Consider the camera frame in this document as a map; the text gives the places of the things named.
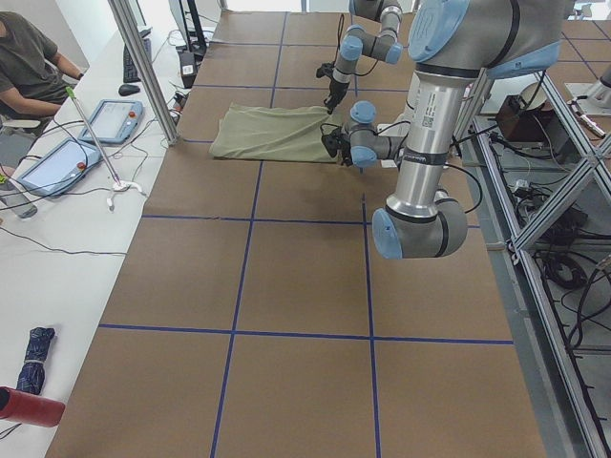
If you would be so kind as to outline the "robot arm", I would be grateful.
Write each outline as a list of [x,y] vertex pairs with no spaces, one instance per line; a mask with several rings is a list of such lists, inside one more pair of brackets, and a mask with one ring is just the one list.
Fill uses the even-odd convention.
[[356,103],[344,132],[357,167],[400,161],[395,191],[374,212],[372,234],[386,259],[439,258],[467,235],[463,208],[440,188],[465,90],[480,73],[491,80],[540,72],[560,51],[565,1],[425,1],[411,23],[413,109],[405,136],[375,132],[375,109]]
[[327,113],[331,115],[348,93],[353,76],[365,76],[357,72],[361,56],[376,62],[397,64],[405,44],[401,42],[400,29],[405,16],[412,21],[415,14],[404,13],[398,1],[349,1],[349,12],[380,25],[376,34],[367,32],[354,24],[342,33],[343,18],[338,22],[338,43],[332,62],[323,63],[316,71],[317,78],[328,77],[328,96],[324,100]]

